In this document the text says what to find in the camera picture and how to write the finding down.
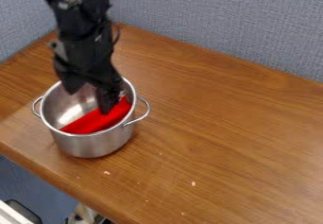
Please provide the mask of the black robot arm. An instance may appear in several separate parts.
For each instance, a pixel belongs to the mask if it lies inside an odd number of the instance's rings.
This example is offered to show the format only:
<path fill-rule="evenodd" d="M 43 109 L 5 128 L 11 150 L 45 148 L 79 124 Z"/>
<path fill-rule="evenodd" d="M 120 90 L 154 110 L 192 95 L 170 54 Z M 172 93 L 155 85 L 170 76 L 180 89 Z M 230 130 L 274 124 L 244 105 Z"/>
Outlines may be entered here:
<path fill-rule="evenodd" d="M 51 43 L 53 68 L 68 94 L 84 84 L 95 87 L 103 114 L 119 103 L 123 78 L 112 65 L 120 35 L 107 16 L 110 0 L 44 0 L 55 14 L 57 40 Z"/>

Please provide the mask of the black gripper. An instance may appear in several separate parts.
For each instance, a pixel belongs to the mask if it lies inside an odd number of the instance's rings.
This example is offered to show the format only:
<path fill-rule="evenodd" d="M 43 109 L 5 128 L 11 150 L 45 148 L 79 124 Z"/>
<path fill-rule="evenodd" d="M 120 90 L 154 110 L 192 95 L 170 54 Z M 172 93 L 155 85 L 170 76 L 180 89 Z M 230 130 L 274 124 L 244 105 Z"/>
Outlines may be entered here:
<path fill-rule="evenodd" d="M 64 90 L 72 95 L 86 83 L 98 87 L 102 114 L 110 113 L 123 92 L 122 76 L 112 65 L 118 41 L 112 26 L 99 26 L 83 35 L 60 29 L 53 47 L 53 66 Z"/>

